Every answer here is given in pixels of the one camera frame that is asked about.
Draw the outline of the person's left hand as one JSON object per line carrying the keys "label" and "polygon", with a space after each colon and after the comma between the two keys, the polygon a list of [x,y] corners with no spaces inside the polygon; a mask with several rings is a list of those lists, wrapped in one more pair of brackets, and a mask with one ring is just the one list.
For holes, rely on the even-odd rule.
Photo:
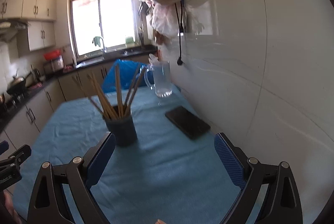
{"label": "person's left hand", "polygon": [[11,216],[13,217],[14,221],[18,224],[21,224],[21,220],[16,212],[16,210],[14,209],[14,205],[13,205],[13,201],[11,198],[11,194],[7,191],[3,192],[3,195],[5,197],[5,207],[8,210],[8,212],[11,214]]}

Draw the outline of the person's right hand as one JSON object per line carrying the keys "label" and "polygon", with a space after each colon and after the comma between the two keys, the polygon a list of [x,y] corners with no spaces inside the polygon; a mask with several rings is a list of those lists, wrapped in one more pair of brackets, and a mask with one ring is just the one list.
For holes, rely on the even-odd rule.
{"label": "person's right hand", "polygon": [[165,223],[164,221],[158,219],[158,220],[155,222],[155,224],[166,224],[166,223]]}

